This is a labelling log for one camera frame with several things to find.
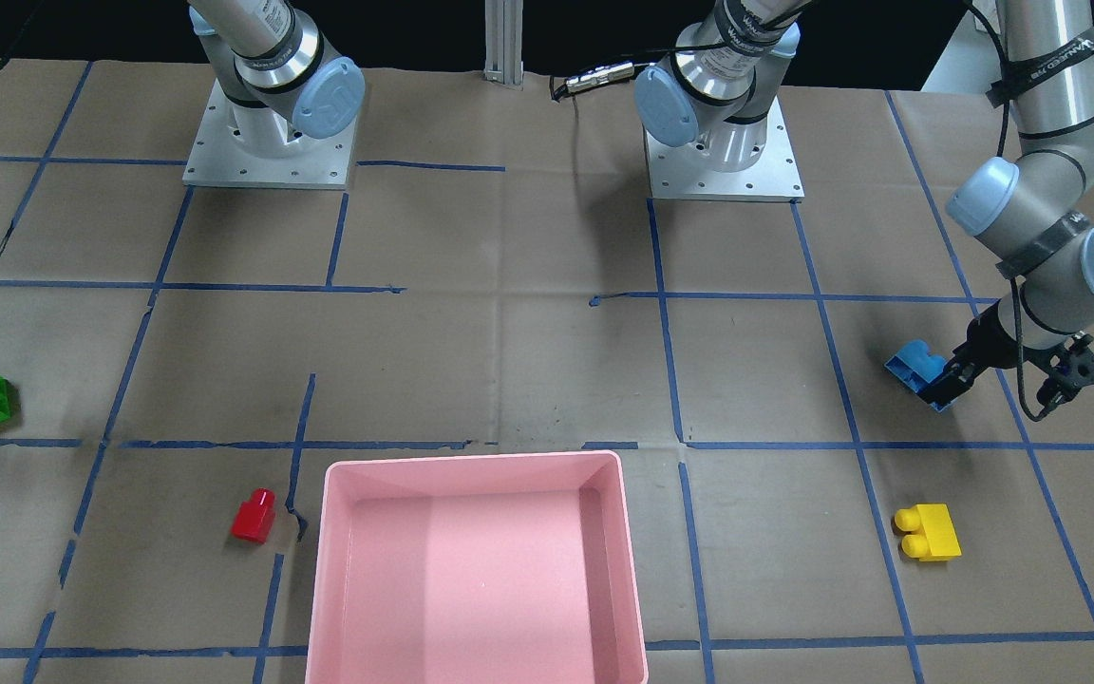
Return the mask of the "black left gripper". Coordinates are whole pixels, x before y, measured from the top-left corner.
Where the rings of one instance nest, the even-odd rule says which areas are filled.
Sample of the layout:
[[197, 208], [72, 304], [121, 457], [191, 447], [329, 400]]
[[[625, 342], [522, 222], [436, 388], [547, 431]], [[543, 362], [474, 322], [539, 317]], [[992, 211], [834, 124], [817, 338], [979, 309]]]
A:
[[1057, 409], [1072, 402], [1085, 387], [1094, 385], [1093, 337], [1078, 336], [1067, 345], [1046, 350], [1020, 346], [1000, 323], [998, 309], [987, 309], [974, 317], [967, 338], [961, 345], [961, 358], [954, 357], [933, 381], [917, 391], [917, 397], [931, 408], [947, 408], [968, 393], [977, 376], [990, 369], [1024, 370], [1032, 366], [1045, 374], [1036, 399], [1041, 409]]

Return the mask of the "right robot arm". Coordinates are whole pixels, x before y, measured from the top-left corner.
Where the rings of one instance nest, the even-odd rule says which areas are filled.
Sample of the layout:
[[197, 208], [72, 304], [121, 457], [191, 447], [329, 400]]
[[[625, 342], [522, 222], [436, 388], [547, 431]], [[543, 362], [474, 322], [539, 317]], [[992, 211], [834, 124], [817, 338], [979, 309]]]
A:
[[362, 69], [287, 1], [191, 1], [188, 18], [236, 121], [240, 152], [282, 159], [353, 126]]

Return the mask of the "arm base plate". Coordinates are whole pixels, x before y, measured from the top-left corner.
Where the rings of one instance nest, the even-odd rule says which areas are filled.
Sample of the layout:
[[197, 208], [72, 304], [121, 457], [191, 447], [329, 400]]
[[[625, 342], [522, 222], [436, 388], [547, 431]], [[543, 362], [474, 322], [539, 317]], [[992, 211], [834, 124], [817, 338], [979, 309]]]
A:
[[778, 97], [764, 120], [720, 123], [680, 147], [645, 131], [644, 147], [655, 200], [799, 202], [806, 196]]
[[359, 123], [326, 139], [309, 138], [274, 111], [232, 103], [213, 83], [182, 181], [217, 189], [344, 192]]

